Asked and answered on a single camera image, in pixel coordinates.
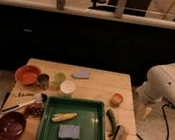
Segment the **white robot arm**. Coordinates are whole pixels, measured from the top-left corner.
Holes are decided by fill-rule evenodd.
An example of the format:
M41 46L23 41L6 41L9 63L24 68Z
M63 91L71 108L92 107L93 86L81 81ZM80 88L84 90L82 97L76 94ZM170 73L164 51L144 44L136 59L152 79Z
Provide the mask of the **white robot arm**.
M135 118L142 121L151 112L151 105L162 101L170 101L175 106L175 63L149 68L147 81L137 89L138 100Z

